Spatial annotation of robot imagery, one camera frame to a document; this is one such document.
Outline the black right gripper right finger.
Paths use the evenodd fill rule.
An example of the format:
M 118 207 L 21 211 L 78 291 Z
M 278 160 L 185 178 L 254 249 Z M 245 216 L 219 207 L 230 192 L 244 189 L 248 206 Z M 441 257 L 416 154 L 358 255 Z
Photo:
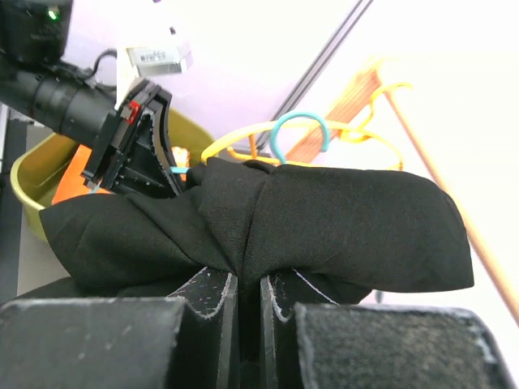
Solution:
M 260 282 L 264 388 L 512 388 L 494 336 L 458 308 L 341 305 L 301 273 Z

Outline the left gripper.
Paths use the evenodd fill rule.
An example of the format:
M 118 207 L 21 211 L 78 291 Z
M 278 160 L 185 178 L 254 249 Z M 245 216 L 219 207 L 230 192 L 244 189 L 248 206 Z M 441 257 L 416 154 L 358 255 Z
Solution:
M 139 193 L 154 199 L 183 191 L 168 136 L 171 95 L 149 79 L 136 81 L 110 111 L 81 176 L 89 190 Z

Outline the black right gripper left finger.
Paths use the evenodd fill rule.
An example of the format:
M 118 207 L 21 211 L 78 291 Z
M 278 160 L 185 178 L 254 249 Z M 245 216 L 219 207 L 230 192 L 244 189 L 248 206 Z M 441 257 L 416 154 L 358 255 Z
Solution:
M 1 309 L 4 388 L 235 388 L 238 280 L 167 297 L 24 299 Z

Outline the orange trousers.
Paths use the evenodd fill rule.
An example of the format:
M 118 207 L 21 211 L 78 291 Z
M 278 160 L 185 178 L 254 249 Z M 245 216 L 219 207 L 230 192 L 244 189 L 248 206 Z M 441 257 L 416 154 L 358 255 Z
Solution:
M 179 167 L 191 167 L 195 165 L 195 157 L 200 156 L 201 151 L 188 150 L 182 147 L 172 147 L 174 158 Z M 86 195 L 90 190 L 84 185 L 81 173 L 90 157 L 91 150 L 80 145 L 68 165 L 61 181 L 58 184 L 56 193 L 51 204 L 60 203 L 80 195 Z

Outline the yellow orange hanger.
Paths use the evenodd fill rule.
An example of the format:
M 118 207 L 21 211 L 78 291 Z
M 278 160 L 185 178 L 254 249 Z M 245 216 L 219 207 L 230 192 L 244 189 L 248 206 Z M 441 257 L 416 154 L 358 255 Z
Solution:
M 289 128 L 309 128 L 311 123 L 315 121 L 319 123 L 318 128 L 321 129 L 321 152 L 326 152 L 328 150 L 329 144 L 332 141 L 332 130 L 336 130 L 338 132 L 339 140 L 347 143 L 361 143 L 369 139 L 375 139 L 384 144 L 386 147 L 389 147 L 397 156 L 397 163 L 391 165 L 389 168 L 395 171 L 402 171 L 404 168 L 404 159 L 401 152 L 388 140 L 366 130 L 366 126 L 374 117 L 376 99 L 378 99 L 386 92 L 393 92 L 398 88 L 411 87 L 412 85 L 410 83 L 399 82 L 377 88 L 371 94 L 369 99 L 370 114 L 359 126 L 354 127 L 344 122 L 324 120 L 322 117 L 314 113 L 291 111 L 282 115 L 281 118 L 277 119 L 276 121 L 256 123 L 229 132 L 206 147 L 202 151 L 200 159 L 202 162 L 206 162 L 208 158 L 214 157 L 220 151 L 232 147 L 232 145 L 237 143 L 240 139 L 249 138 L 252 135 L 269 131 L 271 133 L 269 135 L 269 147 L 272 152 L 272 156 L 261 157 L 261 161 L 271 165 L 293 164 L 298 166 L 311 167 L 311 163 L 304 163 L 299 161 L 293 162 L 291 160 L 287 160 L 285 156 L 282 155 L 281 149 L 277 144 L 277 135 L 283 126 L 288 126 Z

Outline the black trousers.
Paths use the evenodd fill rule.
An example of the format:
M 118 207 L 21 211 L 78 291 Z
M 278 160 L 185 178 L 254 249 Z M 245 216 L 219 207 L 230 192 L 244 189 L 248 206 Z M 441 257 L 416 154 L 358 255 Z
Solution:
M 212 158 L 175 198 L 87 194 L 45 209 L 41 222 L 67 277 L 30 298 L 160 296 L 203 267 L 236 275 L 246 299 L 283 269 L 352 303 L 374 289 L 474 285 L 456 204 L 406 172 Z

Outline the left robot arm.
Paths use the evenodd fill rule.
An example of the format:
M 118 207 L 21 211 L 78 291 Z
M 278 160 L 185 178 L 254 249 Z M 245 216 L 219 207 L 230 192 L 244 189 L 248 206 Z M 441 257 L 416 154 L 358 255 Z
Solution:
M 1 3 L 1 102 L 91 151 L 86 186 L 154 199 L 184 185 L 168 136 L 171 94 L 143 79 L 116 102 L 96 68 L 64 62 L 71 1 Z

